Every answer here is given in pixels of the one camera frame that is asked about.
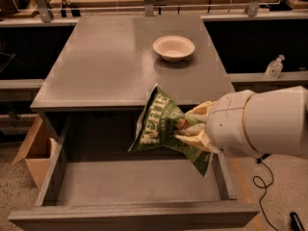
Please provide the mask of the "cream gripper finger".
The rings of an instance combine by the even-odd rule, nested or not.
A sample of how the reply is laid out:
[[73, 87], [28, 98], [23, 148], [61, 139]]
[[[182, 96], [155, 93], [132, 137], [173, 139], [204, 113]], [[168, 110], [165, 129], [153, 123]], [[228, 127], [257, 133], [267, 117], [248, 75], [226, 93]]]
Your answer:
[[206, 123], [209, 113], [215, 104], [216, 102], [212, 101], [203, 102], [193, 109], [187, 111], [186, 116], [193, 117], [200, 122]]
[[194, 136], [176, 135], [175, 138], [199, 150], [207, 152], [214, 151], [214, 146], [212, 145], [205, 130], [201, 130], [198, 135]]

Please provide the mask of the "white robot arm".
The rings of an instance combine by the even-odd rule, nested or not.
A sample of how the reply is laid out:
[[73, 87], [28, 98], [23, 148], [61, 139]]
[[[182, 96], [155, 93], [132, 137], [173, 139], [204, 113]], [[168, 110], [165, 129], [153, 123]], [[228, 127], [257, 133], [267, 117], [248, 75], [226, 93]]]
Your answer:
[[308, 155], [308, 90], [302, 86], [225, 94], [188, 112], [200, 123], [175, 137], [198, 149], [234, 156]]

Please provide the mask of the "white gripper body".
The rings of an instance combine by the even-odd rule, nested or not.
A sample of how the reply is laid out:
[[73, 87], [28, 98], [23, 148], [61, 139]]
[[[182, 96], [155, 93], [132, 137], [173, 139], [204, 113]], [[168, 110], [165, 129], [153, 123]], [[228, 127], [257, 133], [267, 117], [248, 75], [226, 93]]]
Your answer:
[[254, 156], [257, 153], [244, 130], [244, 108], [253, 94], [251, 90], [227, 93], [210, 109], [206, 131], [211, 143], [225, 154]]

